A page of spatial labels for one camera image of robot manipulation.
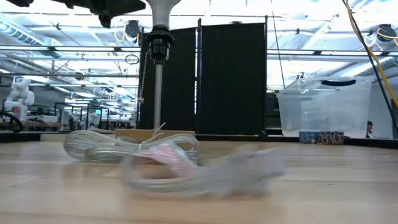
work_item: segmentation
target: ceiling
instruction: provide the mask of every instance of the ceiling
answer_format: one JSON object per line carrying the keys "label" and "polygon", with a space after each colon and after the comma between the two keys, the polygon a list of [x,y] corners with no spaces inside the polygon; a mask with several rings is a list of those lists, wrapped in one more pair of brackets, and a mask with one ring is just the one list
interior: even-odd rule
{"label": "ceiling", "polygon": [[[396,1],[351,0],[350,3],[353,6],[358,25],[364,34],[368,34],[379,24],[392,24],[393,28],[398,26],[398,18],[393,16],[398,6]],[[6,19],[15,22],[21,29],[32,35],[48,38],[54,45],[134,47],[136,45],[129,37],[121,41],[126,22],[138,20],[139,25],[144,27],[147,32],[152,27],[152,13],[149,6],[143,11],[115,17],[110,29],[102,28],[98,16],[93,15],[88,9],[75,7],[72,10],[64,4],[49,0],[35,0],[29,8],[17,7],[2,0],[0,1],[0,11]],[[268,0],[237,0],[234,1],[234,4],[231,4],[230,0],[182,0],[172,11],[170,28],[196,27],[199,18],[202,19],[204,26],[228,24],[232,21],[264,22],[264,16],[272,15],[272,13],[275,15],[275,25],[270,18],[267,43],[269,49],[277,48],[277,40],[280,49],[364,50],[352,31],[345,6],[341,1],[336,0],[273,0],[273,4]],[[372,43],[374,50],[380,50],[380,48],[390,51],[397,50],[393,41],[380,42],[370,39],[368,42]],[[0,45],[23,44],[20,40],[0,32]],[[84,52],[84,55],[82,52],[64,52],[62,57],[56,60],[37,52],[15,51],[11,53],[47,69],[52,69],[54,66],[59,73],[137,75],[139,71],[138,65],[129,65],[124,62],[127,53],[122,52]],[[0,66],[4,59],[6,58],[0,55]],[[330,76],[341,69],[363,61],[366,59],[355,61],[355,59],[343,60],[335,57],[326,60],[321,57],[304,59],[293,56],[283,58],[281,69],[277,57],[269,57],[267,83],[270,88],[283,88],[283,85],[288,85],[302,73],[307,76]],[[15,70],[10,72],[20,72],[17,70],[19,68],[19,64],[15,63]],[[73,78],[53,79],[53,81],[76,83],[76,79]],[[137,85],[137,78],[95,78],[86,79],[83,82]],[[100,88],[97,90],[87,88],[86,91],[99,96],[105,95]],[[113,96],[106,95],[106,97],[120,99],[136,97],[137,88],[135,87],[125,88],[123,91],[124,95],[115,93]]]}

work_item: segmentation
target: person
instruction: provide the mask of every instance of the person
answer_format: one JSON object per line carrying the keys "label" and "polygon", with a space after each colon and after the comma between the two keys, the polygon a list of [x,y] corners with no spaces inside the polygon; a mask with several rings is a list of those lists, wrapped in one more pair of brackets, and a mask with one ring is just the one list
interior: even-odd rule
{"label": "person", "polygon": [[373,131],[372,121],[368,121],[368,130],[366,131],[366,138],[376,138],[377,134]]}

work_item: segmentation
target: black partition screen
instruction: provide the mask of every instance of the black partition screen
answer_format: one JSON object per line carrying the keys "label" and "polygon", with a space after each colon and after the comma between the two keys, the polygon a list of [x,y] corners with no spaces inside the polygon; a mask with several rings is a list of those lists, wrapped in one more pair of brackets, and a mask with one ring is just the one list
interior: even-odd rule
{"label": "black partition screen", "polygon": [[200,134],[259,134],[266,94],[264,24],[202,28]]}
{"label": "black partition screen", "polygon": [[[162,78],[162,106],[160,123],[166,122],[163,129],[194,130],[195,128],[195,46],[196,28],[173,30],[175,43],[170,50],[170,58],[164,65]],[[143,41],[142,49],[147,49]],[[144,69],[141,57],[140,83]],[[139,128],[154,127],[155,65],[148,57],[144,80],[144,104],[140,106]]]}

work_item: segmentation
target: clear plastic bin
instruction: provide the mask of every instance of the clear plastic bin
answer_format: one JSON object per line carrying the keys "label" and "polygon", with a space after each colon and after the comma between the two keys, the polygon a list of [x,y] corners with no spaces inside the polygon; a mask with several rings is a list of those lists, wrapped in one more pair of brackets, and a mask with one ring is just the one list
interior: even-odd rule
{"label": "clear plastic bin", "polygon": [[294,81],[278,94],[284,136],[299,131],[343,131],[365,138],[371,77],[316,77]]}

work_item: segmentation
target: wooden table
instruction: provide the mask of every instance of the wooden table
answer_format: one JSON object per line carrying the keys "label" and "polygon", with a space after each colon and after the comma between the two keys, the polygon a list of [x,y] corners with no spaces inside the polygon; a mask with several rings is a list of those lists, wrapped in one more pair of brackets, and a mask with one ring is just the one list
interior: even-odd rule
{"label": "wooden table", "polygon": [[[218,157],[239,142],[202,142]],[[286,175],[265,197],[176,200],[128,194],[118,165],[77,162],[61,142],[0,144],[0,223],[398,223],[398,151],[279,147]]]}

